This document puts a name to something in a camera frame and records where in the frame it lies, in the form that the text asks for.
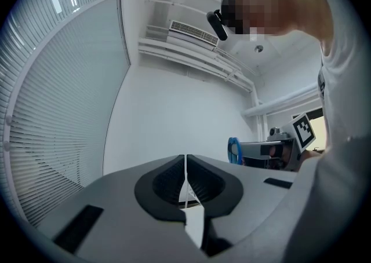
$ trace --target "black rectangular slot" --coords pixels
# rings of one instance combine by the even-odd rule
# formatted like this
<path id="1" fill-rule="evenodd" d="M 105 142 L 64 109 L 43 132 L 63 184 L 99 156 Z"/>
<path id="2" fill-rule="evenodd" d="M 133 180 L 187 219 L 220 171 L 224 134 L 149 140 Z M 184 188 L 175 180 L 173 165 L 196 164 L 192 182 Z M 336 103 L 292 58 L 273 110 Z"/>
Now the black rectangular slot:
<path id="1" fill-rule="evenodd" d="M 264 183 L 270 184 L 273 186 L 278 186 L 278 187 L 285 188 L 285 189 L 290 189 L 292 185 L 292 182 L 277 180 L 276 178 L 271 178 L 271 177 L 266 179 Z"/>
<path id="2" fill-rule="evenodd" d="M 70 253 L 75 253 L 86 235 L 102 214 L 103 209 L 96 206 L 85 206 L 80 213 L 54 239 L 54 243 Z"/>

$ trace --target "headset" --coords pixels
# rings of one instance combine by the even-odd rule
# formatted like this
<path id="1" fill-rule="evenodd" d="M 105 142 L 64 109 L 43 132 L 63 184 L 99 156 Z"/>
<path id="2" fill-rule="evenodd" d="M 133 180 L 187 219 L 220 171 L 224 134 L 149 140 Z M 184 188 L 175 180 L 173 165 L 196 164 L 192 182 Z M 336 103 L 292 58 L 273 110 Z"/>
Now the headset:
<path id="1" fill-rule="evenodd" d="M 228 38 L 228 34 L 223 26 L 226 26 L 223 17 L 221 16 L 220 10 L 215 10 L 214 12 L 209 12 L 206 15 L 208 22 L 214 29 L 216 35 L 221 41 L 225 41 Z"/>

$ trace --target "gray device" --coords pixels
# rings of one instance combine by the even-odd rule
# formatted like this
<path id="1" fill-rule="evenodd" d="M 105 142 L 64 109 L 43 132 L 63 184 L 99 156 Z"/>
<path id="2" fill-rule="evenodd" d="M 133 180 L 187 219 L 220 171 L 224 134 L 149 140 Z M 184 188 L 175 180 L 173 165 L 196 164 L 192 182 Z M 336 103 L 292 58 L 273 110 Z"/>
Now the gray device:
<path id="1" fill-rule="evenodd" d="M 238 155 L 238 150 L 241 149 L 243 161 L 247 166 L 297 171 L 301 153 L 315 139 L 308 116 L 301 114 L 280 128 L 271 128 L 267 141 L 233 144 L 231 152 Z M 290 150 L 288 163 L 280 160 L 283 146 L 288 146 Z M 273 156 L 270 156 L 271 147 L 275 147 Z"/>
<path id="2" fill-rule="evenodd" d="M 363 201 L 370 146 L 370 137 L 350 139 L 298 173 L 194 155 L 159 159 L 98 179 L 37 229 L 20 226 L 54 262 L 310 262 Z M 200 249 L 177 204 L 185 162 L 205 209 Z"/>

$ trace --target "air vent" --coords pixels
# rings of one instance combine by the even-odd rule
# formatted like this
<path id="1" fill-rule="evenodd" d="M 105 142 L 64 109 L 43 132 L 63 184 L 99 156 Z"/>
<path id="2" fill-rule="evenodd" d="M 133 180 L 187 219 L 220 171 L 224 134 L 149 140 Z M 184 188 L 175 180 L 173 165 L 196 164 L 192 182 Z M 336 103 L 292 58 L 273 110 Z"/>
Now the air vent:
<path id="1" fill-rule="evenodd" d="M 206 32 L 204 30 L 198 29 L 198 28 L 190 26 L 188 24 L 184 24 L 182 22 L 178 22 L 178 21 L 173 20 L 171 25 L 170 25 L 170 30 L 181 32 L 181 33 L 193 36 L 195 38 L 203 40 L 204 42 L 210 43 L 213 46 L 218 45 L 219 39 L 216 36 Z"/>

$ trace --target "white wall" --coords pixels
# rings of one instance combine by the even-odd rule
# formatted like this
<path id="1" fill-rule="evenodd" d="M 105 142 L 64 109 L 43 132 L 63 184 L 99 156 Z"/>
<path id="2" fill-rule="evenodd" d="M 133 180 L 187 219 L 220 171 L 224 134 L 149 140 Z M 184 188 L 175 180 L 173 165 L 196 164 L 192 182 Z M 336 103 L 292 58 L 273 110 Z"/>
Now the white wall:
<path id="1" fill-rule="evenodd" d="M 146 25 L 152 15 L 153 3 L 146 0 L 121 0 L 123 30 L 130 62 L 138 63 L 138 39 L 144 36 Z"/>
<path id="2" fill-rule="evenodd" d="M 313 42 L 290 58 L 275 60 L 274 66 L 255 80 L 259 99 L 275 100 L 317 81 L 321 67 L 321 50 Z"/>
<path id="3" fill-rule="evenodd" d="M 115 103 L 104 174 L 178 154 L 228 161 L 229 137 L 256 139 L 240 114 L 251 106 L 247 92 L 211 75 L 189 78 L 164 59 L 141 56 L 140 64 L 129 69 Z M 166 66 L 178 73 L 155 68 Z"/>

